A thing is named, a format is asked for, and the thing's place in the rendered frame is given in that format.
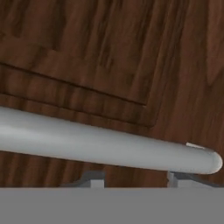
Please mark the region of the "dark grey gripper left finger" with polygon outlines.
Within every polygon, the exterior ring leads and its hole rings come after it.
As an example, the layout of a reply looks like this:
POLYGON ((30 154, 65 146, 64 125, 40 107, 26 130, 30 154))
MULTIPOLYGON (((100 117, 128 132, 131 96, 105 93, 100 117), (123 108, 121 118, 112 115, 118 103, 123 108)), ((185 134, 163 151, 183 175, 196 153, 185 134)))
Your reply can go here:
POLYGON ((63 184, 62 187, 77 187, 77 188, 104 188, 105 187, 105 172, 104 171, 86 171, 80 179, 63 184))

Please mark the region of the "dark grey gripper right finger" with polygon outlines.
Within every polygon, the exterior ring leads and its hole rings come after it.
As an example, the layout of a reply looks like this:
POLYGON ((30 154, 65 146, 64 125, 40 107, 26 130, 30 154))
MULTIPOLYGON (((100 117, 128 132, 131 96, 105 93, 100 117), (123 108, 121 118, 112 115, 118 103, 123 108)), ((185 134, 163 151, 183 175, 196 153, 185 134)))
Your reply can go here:
POLYGON ((211 183, 209 181, 203 180, 196 177, 195 175, 182 172, 167 172, 167 186, 173 188, 182 188, 182 187, 214 187, 220 188, 220 185, 211 183))

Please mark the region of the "dark wooden cabinet door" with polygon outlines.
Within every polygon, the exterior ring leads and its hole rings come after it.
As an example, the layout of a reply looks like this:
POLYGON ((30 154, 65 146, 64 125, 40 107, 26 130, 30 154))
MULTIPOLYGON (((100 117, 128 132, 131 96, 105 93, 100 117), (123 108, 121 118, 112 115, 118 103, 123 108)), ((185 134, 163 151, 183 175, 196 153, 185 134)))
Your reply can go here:
POLYGON ((224 0, 0 0, 0 106, 224 158, 224 0))

